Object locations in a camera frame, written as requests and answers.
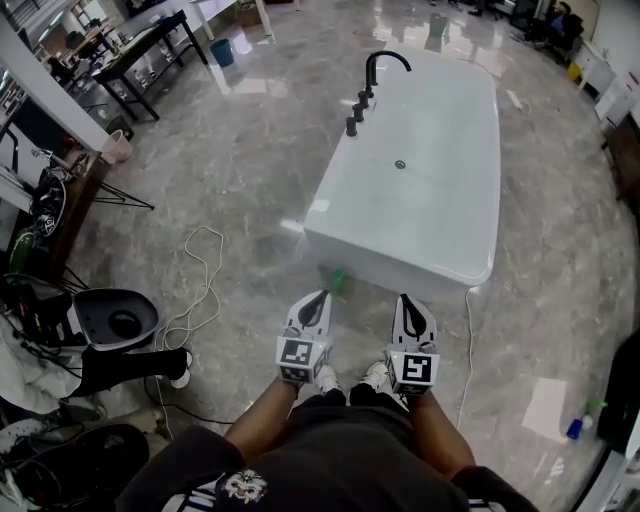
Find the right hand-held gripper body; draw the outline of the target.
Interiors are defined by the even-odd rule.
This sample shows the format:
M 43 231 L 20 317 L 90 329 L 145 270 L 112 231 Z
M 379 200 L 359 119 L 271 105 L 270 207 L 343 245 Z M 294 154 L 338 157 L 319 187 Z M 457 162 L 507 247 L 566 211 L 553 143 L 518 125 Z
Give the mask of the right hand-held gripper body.
M 439 362 L 433 341 L 389 344 L 385 364 L 391 390 L 397 395 L 425 395 L 435 384 Z

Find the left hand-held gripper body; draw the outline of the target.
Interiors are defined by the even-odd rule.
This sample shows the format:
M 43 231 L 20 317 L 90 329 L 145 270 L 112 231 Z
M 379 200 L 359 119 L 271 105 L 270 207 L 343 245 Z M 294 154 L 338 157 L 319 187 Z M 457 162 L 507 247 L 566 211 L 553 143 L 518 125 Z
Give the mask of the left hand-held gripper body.
M 276 358 L 279 377 L 298 386 L 313 384 L 328 362 L 331 340 L 327 328 L 288 326 L 277 338 Z

